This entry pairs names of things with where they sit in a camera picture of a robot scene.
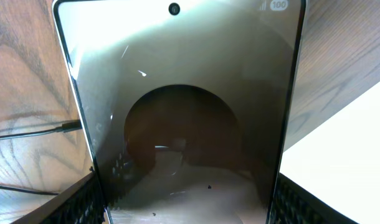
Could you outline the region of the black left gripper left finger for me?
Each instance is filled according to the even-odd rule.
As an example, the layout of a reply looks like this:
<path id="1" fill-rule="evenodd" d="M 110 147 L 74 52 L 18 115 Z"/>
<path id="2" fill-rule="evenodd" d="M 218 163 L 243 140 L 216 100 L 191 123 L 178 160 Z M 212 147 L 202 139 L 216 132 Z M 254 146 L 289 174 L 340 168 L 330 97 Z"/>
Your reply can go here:
<path id="1" fill-rule="evenodd" d="M 105 202 L 94 169 L 67 190 L 13 224 L 101 224 Z"/>

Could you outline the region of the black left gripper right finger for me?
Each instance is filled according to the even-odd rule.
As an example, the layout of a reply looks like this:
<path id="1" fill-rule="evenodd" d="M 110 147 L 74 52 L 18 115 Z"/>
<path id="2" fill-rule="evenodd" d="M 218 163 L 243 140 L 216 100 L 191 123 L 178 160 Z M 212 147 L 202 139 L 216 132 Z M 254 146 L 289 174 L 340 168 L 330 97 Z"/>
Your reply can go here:
<path id="1" fill-rule="evenodd" d="M 269 224 L 356 224 L 279 173 Z"/>

